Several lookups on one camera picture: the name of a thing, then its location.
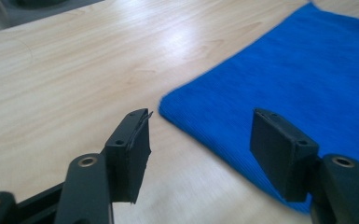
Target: wood grain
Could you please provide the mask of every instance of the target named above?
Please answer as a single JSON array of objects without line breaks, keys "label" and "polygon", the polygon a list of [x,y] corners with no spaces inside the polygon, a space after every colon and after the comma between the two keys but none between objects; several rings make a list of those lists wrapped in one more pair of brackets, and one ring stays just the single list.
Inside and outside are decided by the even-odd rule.
[{"label": "wood grain", "polygon": [[[318,6],[359,17],[359,1]],[[132,110],[254,42],[303,0],[102,1],[0,32],[0,190],[18,202],[62,182]],[[155,113],[136,205],[116,223],[311,223]]]}]

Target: tabletop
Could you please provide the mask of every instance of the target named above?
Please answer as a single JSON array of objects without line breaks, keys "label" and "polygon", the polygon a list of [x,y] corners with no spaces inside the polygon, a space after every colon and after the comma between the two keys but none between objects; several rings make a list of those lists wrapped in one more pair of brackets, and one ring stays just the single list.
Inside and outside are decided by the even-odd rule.
[{"label": "tabletop", "polygon": [[[136,204],[120,223],[311,223],[158,112],[172,89],[223,62],[305,0],[104,0],[0,31],[0,190],[17,202],[63,182],[124,116],[155,111]],[[359,18],[359,0],[319,0]]]}]

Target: blue cloth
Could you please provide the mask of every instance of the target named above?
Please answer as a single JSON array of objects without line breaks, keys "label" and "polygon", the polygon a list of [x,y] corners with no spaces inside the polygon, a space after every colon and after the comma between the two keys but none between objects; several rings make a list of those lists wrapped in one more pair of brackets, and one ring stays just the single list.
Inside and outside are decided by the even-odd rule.
[{"label": "blue cloth", "polygon": [[286,203],[249,149],[255,107],[281,114],[320,145],[320,156],[359,160],[359,20],[300,8],[235,56],[164,96],[159,113]]}]

